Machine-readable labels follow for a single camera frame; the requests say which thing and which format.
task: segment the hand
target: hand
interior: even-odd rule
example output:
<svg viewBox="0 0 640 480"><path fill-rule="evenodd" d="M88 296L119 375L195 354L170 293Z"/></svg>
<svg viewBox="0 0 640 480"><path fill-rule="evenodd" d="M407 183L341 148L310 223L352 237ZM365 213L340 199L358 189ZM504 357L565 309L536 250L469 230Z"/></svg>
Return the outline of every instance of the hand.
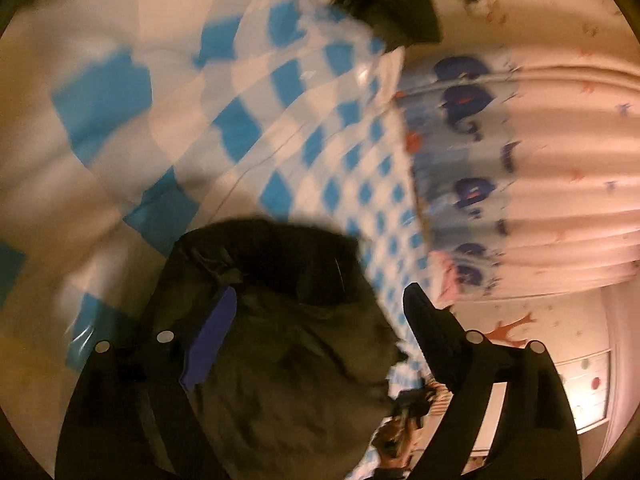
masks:
<svg viewBox="0 0 640 480"><path fill-rule="evenodd" d="M380 457L380 469L405 468L409 461L416 430L417 425L413 418L407 420L404 428L402 427L402 420L393 418L378 430L376 436L373 438L373 447L376 448ZM389 456L385 450L385 443L394 439L402 440L395 457Z"/></svg>

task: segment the blue elephant print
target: blue elephant print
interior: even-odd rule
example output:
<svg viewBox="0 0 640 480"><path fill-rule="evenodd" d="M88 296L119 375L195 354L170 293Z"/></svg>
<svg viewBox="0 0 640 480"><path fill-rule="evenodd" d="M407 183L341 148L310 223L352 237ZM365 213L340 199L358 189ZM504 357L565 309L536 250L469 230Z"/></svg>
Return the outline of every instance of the blue elephant print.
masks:
<svg viewBox="0 0 640 480"><path fill-rule="evenodd" d="M456 202L458 209L469 207L487 199L496 189L495 184L489 180L477 176L462 178L454 184L454 191L459 200ZM475 208L469 211L472 218L479 218L480 210Z"/></svg>
<svg viewBox="0 0 640 480"><path fill-rule="evenodd" d="M439 81L453 79L478 79L481 75L491 73L489 67L479 59L471 56L452 56L436 63L433 67Z"/></svg>
<svg viewBox="0 0 640 480"><path fill-rule="evenodd" d="M466 244L462 244L456 247L454 252L458 254L464 254L465 256L475 256L477 258L484 258L486 255L486 247L482 244L468 242Z"/></svg>
<svg viewBox="0 0 640 480"><path fill-rule="evenodd" d="M452 86L444 91L442 97L449 127L472 136L475 142L482 140L478 122L469 118L487 108L494 97L478 85Z"/></svg>
<svg viewBox="0 0 640 480"><path fill-rule="evenodd" d="M482 272L479 269L469 265L458 265L456 270L458 272L456 280L461 285L482 285Z"/></svg>

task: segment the white wall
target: white wall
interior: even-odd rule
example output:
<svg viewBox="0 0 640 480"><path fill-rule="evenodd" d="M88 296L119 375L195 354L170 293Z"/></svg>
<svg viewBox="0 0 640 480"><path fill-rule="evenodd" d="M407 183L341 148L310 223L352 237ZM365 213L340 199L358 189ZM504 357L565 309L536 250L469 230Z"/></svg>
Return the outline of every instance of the white wall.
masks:
<svg viewBox="0 0 640 480"><path fill-rule="evenodd" d="M408 59L437 49L544 44L596 50L638 61L640 47L613 0L434 0L444 42L415 47Z"/></svg>
<svg viewBox="0 0 640 480"><path fill-rule="evenodd" d="M466 330L496 344L542 341L556 363L578 430L604 420L609 393L609 331L599 289L521 300L460 302L452 313ZM475 449L489 449L505 385L496 384Z"/></svg>

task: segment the dark green bag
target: dark green bag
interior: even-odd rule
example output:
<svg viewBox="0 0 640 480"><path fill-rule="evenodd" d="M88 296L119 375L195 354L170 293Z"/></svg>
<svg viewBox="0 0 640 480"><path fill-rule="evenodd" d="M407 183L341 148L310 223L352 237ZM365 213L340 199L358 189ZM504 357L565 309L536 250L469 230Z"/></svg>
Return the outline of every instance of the dark green bag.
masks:
<svg viewBox="0 0 640 480"><path fill-rule="evenodd" d="M221 286L238 311L191 406L236 480L342 480L390 413L397 337L356 259L357 241L261 219L214 224L175 245L143 338Z"/></svg>

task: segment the elephant pattern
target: elephant pattern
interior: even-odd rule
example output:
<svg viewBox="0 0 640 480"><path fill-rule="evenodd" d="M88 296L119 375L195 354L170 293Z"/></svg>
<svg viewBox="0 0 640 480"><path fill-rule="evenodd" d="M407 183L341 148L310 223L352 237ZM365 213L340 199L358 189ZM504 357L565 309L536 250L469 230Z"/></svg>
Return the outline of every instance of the elephant pattern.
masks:
<svg viewBox="0 0 640 480"><path fill-rule="evenodd" d="M511 83L513 66L511 59L450 56L408 69L400 84L398 104L409 128L407 151L420 212L429 216L425 224L433 249L448 254L459 290L475 297L490 296L500 285L509 237L508 187L516 178L520 145L513 139L505 105L517 84L491 86L487 76L507 69ZM491 114L484 115L489 107ZM495 165L479 174L475 160L483 168L486 160Z"/></svg>

